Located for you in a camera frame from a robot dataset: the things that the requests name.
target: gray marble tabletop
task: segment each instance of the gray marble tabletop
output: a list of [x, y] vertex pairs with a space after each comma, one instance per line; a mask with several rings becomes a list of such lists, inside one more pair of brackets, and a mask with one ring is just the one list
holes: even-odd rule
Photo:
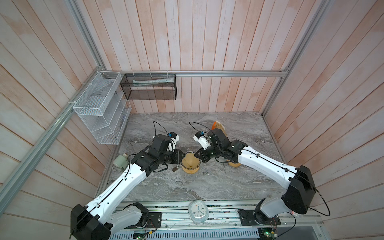
[[[147, 146], [155, 134], [153, 121], [159, 122], [168, 132], [175, 132], [180, 136], [177, 148], [183, 152], [196, 151], [200, 147], [192, 139], [196, 130], [189, 125], [189, 121], [211, 127], [216, 120], [225, 126], [231, 141], [238, 139], [281, 161], [261, 115], [254, 112], [131, 114], [119, 154], [137, 153]], [[206, 130], [197, 124], [194, 127]], [[156, 130], [157, 134], [165, 133], [159, 125], [156, 125]], [[125, 201], [262, 199], [283, 190], [269, 177], [244, 165], [234, 168], [211, 159], [208, 163], [202, 163], [196, 174], [187, 174], [182, 169], [173, 172], [174, 166], [170, 164], [163, 172], [151, 173], [128, 194]], [[120, 174], [121, 171], [113, 167], [109, 183]]]

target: alarm clock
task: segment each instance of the alarm clock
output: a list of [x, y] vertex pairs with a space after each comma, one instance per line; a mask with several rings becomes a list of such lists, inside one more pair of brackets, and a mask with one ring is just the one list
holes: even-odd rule
[[203, 223], [208, 219], [209, 211], [207, 205], [202, 200], [196, 200], [189, 205], [189, 216], [196, 224]]

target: black mesh basket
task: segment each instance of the black mesh basket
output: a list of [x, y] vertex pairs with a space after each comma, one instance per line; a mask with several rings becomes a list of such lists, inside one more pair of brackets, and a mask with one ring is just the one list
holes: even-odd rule
[[128, 100], [176, 100], [175, 74], [126, 73], [120, 85]]

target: white wire shelf organizer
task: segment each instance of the white wire shelf organizer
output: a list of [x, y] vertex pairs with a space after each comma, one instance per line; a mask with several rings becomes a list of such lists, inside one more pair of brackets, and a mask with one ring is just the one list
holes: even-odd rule
[[120, 73], [99, 72], [73, 107], [99, 144], [119, 144], [131, 112], [123, 91], [115, 93], [120, 82]]

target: wooden wall panel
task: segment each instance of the wooden wall panel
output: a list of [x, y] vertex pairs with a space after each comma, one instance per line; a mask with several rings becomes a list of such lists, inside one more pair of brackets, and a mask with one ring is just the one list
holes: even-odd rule
[[[0, 185], [95, 67], [65, 1], [0, 2]], [[110, 152], [73, 116], [1, 216], [0, 238], [67, 239]]]
[[[116, 71], [284, 69], [319, 3], [79, 0], [107, 69]], [[139, 113], [262, 112], [278, 80], [177, 78], [177, 100], [138, 100], [133, 105]]]
[[336, 1], [266, 115], [288, 164], [311, 169], [332, 239], [383, 235], [383, 14], [381, 0]]

